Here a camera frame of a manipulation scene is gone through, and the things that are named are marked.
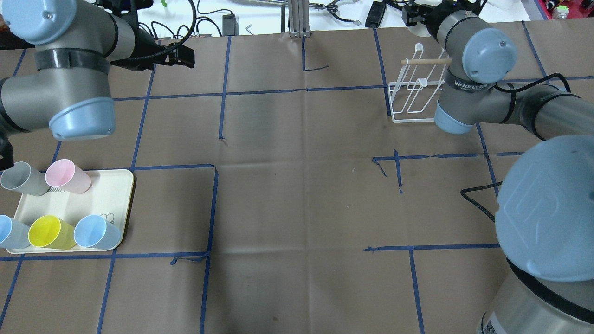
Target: cup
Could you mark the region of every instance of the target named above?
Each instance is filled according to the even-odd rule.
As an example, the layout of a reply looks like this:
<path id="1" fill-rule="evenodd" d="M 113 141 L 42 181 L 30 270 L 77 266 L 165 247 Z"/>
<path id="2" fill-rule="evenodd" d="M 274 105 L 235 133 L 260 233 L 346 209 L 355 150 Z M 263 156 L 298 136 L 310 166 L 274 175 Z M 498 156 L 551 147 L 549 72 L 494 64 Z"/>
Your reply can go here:
<path id="1" fill-rule="evenodd" d="M 29 226 L 0 215 L 0 248 L 25 248 L 29 246 Z"/>
<path id="2" fill-rule="evenodd" d="M 12 168 L 4 171 L 0 184 L 7 190 L 33 196 L 41 196 L 49 190 L 43 174 L 23 161 L 15 163 Z"/>
<path id="3" fill-rule="evenodd" d="M 82 218 L 74 228 L 74 241 L 80 247 L 110 250 L 116 247 L 122 232 L 113 222 L 98 215 Z"/>
<path id="4" fill-rule="evenodd" d="M 45 172 L 45 181 L 55 188 L 82 194 L 91 187 L 91 178 L 71 160 L 61 159 Z"/>
<path id="5" fill-rule="evenodd" d="M 31 225 L 29 242 L 35 247 L 67 250 L 76 245 L 74 227 L 56 216 L 43 216 Z"/>

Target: tray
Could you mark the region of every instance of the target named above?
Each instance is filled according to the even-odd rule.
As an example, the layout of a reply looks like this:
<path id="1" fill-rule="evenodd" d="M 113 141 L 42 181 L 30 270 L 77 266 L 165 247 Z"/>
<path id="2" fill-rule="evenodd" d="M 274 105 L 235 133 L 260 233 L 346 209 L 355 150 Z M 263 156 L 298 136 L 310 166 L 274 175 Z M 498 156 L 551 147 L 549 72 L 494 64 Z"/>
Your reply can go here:
<path id="1" fill-rule="evenodd" d="M 134 188 L 134 174 L 127 169 L 86 172 L 93 183 L 85 193 L 73 194 L 57 188 L 50 188 L 43 196 L 23 194 L 14 219 L 31 226 L 41 216 L 54 215 L 72 226 L 76 226 L 85 216 L 103 215 L 105 217 L 108 215 L 108 221 L 113 220 L 113 224 L 122 231 L 122 236 L 114 247 L 116 248 L 124 237 L 128 208 Z M 29 245 L 27 248 L 8 248 L 7 251 L 11 254 L 32 254 L 106 250 L 80 247 L 79 245 L 68 250 L 54 250 Z"/>

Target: wooden stick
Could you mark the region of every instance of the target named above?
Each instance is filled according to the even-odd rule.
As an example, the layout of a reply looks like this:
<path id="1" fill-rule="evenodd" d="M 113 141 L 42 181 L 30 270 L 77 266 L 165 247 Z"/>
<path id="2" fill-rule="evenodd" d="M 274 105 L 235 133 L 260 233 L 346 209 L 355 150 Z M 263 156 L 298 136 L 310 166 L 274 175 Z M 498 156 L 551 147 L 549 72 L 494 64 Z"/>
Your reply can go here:
<path id="1" fill-rule="evenodd" d="M 450 58 L 442 59 L 403 59 L 401 65 L 450 65 Z"/>

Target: metal post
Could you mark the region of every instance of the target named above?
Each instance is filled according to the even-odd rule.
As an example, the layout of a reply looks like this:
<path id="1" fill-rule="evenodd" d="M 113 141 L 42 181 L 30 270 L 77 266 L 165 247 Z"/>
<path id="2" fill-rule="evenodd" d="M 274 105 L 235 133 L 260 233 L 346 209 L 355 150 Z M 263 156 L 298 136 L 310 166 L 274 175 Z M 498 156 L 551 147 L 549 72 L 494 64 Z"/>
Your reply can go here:
<path id="1" fill-rule="evenodd" d="M 289 0 L 291 37 L 309 37 L 309 0 Z"/>

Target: black power adapter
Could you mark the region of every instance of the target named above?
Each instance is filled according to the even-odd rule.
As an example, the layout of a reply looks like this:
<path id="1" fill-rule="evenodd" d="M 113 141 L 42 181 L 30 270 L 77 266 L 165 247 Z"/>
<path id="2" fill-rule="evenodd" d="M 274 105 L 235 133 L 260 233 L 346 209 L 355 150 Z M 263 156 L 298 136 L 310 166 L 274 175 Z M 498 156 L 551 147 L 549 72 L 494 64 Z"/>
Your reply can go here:
<path id="1" fill-rule="evenodd" d="M 239 35 L 239 25 L 235 14 L 223 15 L 223 36 Z"/>
<path id="2" fill-rule="evenodd" d="M 371 3 L 367 20 L 365 20 L 365 27 L 376 29 L 380 27 L 381 20 L 384 18 L 386 12 L 386 3 L 374 1 Z"/>

